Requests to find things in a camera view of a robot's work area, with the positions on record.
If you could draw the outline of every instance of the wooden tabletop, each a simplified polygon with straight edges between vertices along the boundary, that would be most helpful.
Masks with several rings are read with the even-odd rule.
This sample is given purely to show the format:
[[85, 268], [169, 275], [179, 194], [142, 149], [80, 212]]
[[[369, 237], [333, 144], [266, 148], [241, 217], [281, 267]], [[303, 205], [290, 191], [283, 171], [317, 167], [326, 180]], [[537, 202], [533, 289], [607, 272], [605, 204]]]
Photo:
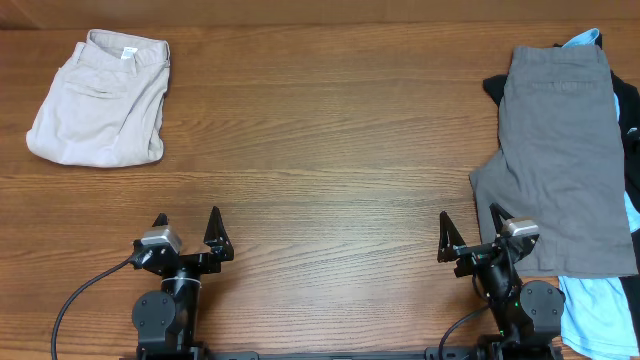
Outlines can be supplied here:
[[[614, 71], [640, 85], [640, 22], [131, 30], [169, 42], [171, 86], [164, 158], [121, 169], [26, 147], [86, 31], [0, 32], [0, 358], [50, 358], [64, 301], [125, 259], [159, 212], [187, 252], [203, 250], [213, 205], [236, 250], [203, 277], [197, 337], [214, 350], [437, 345], [481, 305], [470, 278], [436, 261], [442, 210], [479, 243], [468, 175], [498, 148], [481, 82], [508, 70], [516, 45], [594, 26]], [[159, 286], [128, 267], [90, 287], [62, 322], [60, 358], [131, 355], [132, 305]], [[485, 314], [449, 343], [495, 331]]]

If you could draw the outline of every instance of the brown wall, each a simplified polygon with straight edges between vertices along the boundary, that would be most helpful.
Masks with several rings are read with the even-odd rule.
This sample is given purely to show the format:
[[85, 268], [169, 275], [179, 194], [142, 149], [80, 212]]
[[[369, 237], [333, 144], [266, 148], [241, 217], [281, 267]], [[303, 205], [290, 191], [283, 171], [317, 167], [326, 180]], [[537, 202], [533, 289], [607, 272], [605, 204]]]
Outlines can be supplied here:
[[636, 18], [633, 0], [0, 0], [11, 29]]

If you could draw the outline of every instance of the folded white cloth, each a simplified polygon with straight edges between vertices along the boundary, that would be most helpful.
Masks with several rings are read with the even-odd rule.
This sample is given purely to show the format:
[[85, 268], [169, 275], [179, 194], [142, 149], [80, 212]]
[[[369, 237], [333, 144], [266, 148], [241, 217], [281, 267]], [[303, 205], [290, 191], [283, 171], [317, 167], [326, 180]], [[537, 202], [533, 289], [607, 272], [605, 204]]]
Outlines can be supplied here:
[[27, 146], [64, 165], [157, 161], [168, 82], [166, 41], [91, 30], [53, 79]]

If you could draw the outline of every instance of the stack of clothes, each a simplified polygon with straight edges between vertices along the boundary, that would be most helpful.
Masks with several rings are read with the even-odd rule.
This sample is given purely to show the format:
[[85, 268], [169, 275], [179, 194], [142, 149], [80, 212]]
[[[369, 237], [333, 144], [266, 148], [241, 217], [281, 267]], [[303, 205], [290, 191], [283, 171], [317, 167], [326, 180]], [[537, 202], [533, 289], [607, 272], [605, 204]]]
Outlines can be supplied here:
[[594, 359], [638, 356], [637, 89], [609, 68], [598, 29], [516, 48], [509, 74], [484, 89], [499, 106], [500, 150], [470, 175], [482, 241], [495, 239], [493, 202], [533, 217], [540, 241], [516, 269], [559, 277], [564, 343]]

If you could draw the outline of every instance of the light blue cloth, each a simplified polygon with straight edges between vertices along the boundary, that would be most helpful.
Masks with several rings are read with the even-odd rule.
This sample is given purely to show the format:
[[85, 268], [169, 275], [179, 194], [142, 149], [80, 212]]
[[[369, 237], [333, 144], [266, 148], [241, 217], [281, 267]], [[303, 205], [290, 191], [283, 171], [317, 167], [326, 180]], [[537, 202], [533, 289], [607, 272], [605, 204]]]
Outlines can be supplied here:
[[[600, 30], [591, 29], [569, 40], [563, 47], [593, 45]], [[616, 115], [620, 104], [614, 94]], [[624, 193], [624, 206], [631, 232], [640, 229], [640, 213]], [[562, 315], [562, 341], [592, 359], [627, 360], [638, 356], [629, 303], [618, 278], [575, 279], [558, 276], [567, 296]]]

